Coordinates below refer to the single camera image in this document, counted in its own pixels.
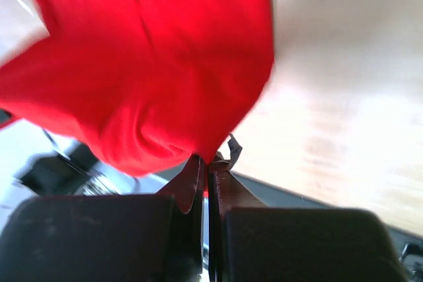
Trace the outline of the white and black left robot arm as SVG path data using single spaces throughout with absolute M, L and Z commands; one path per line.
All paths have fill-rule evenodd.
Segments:
M 26 121 L 1 119 L 1 220 L 79 214 L 93 207 L 153 195 L 169 183 L 165 173 L 128 176 L 98 160 L 88 147 Z

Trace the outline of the red t-shirt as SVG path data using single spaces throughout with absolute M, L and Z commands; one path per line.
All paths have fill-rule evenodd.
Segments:
M 35 0 L 1 108 L 132 175 L 212 161 L 274 62 L 272 0 Z

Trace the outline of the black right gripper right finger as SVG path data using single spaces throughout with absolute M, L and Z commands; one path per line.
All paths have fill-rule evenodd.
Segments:
M 272 208 L 231 168 L 242 148 L 209 167 L 211 281 L 405 281 L 383 223 L 361 209 Z

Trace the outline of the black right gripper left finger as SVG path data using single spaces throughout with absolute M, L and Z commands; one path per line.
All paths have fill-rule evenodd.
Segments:
M 2 281 L 195 281 L 203 268 L 205 164 L 155 194 L 22 202 L 1 233 Z

